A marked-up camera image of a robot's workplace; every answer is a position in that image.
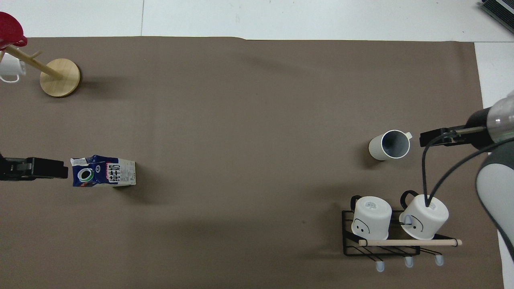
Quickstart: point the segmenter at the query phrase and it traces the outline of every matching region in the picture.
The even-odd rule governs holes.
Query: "black mug handle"
[[[361,196],[359,195],[354,195],[352,197],[352,199],[350,200],[350,208],[352,210],[352,212],[355,213],[355,203],[357,202],[358,199],[362,198]]]
[[[413,190],[408,190],[408,191],[405,191],[403,192],[403,194],[401,195],[400,197],[400,205],[401,207],[405,210],[407,209],[407,204],[405,203],[405,198],[407,197],[408,194],[411,194],[413,196],[417,196],[419,195],[418,193],[416,193],[415,191]]]

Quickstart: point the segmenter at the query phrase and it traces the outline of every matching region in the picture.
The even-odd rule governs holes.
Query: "black cable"
[[[470,159],[482,154],[482,153],[485,153],[485,152],[488,152],[496,147],[499,147],[505,143],[508,143],[508,142],[511,142],[511,141],[514,141],[514,138],[509,138],[509,139],[505,139],[505,140],[502,140],[500,142],[497,142],[497,143],[493,143],[493,144],[490,144],[470,155],[468,155],[467,157],[463,158],[461,161],[459,161],[458,163],[456,163],[453,167],[451,167],[442,177],[441,179],[439,179],[439,182],[437,182],[437,184],[434,186],[434,189],[432,190],[432,192],[430,193],[430,196],[428,198],[428,204],[427,204],[427,207],[428,205],[430,205],[430,202],[432,201],[432,198],[434,197],[435,195],[435,192],[437,191],[437,189],[441,186],[441,184],[446,180],[446,178],[453,172],[455,171],[458,167],[460,167],[462,164],[464,164],[465,162],[469,161]]]
[[[425,158],[427,157],[428,149],[432,145],[434,145],[434,143],[438,142],[439,140],[441,140],[445,137],[455,137],[455,136],[457,136],[457,133],[455,131],[443,133],[439,136],[436,136],[428,142],[428,144],[425,146],[425,149],[423,150],[423,156],[421,157],[421,176],[423,178],[423,195],[425,195],[425,206],[427,206],[427,207],[430,205],[430,202],[428,201],[428,192],[427,192],[427,170],[425,168]]]

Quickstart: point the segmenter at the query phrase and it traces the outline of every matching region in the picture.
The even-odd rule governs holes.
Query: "brown table surface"
[[[462,247],[433,256],[342,255],[354,194],[400,209],[421,191],[421,132],[482,108],[472,43],[46,38],[22,48],[68,58],[82,82],[66,98],[27,68],[0,83],[7,157],[93,154],[137,163],[126,188],[68,179],[2,182],[4,288],[500,288],[496,230],[474,178],[483,157],[438,192],[440,233]],[[374,161],[371,138],[414,135],[403,159]],[[436,147],[429,187],[471,146]]]

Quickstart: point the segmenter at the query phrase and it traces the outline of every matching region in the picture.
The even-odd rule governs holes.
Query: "wooden dowel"
[[[31,58],[31,59],[34,59],[34,58],[38,57],[38,55],[40,55],[41,53],[43,53],[43,52],[42,52],[41,50],[39,50],[38,52],[36,52],[36,53],[32,54],[32,55],[30,56],[30,58]]]
[[[44,65],[43,63],[37,61],[36,59],[30,58],[30,55],[14,48],[12,45],[9,45],[5,48],[5,51],[12,56],[18,58],[19,60],[24,61],[25,63],[37,68],[38,70],[52,76],[55,79],[62,79],[63,76],[59,72],[53,70],[52,68]]]
[[[448,240],[359,240],[359,246],[461,246],[459,239]]]

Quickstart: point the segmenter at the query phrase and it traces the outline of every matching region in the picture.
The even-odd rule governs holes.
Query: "white mug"
[[[25,62],[5,53],[0,62],[0,79],[7,83],[16,83],[20,81],[20,75],[25,74]],[[16,76],[16,80],[5,80],[3,76]]]
[[[407,206],[405,198],[411,194],[414,199]],[[425,206],[425,195],[415,191],[406,191],[401,195],[400,204],[405,209],[400,214],[402,229],[418,240],[432,240],[449,217],[448,209],[443,202],[432,198],[430,205]]]
[[[402,158],[411,149],[411,138],[411,133],[390,130],[373,138],[368,149],[371,156],[377,160]]]
[[[393,210],[388,202],[375,196],[354,195],[350,201],[354,213],[352,232],[367,240],[385,240]]]

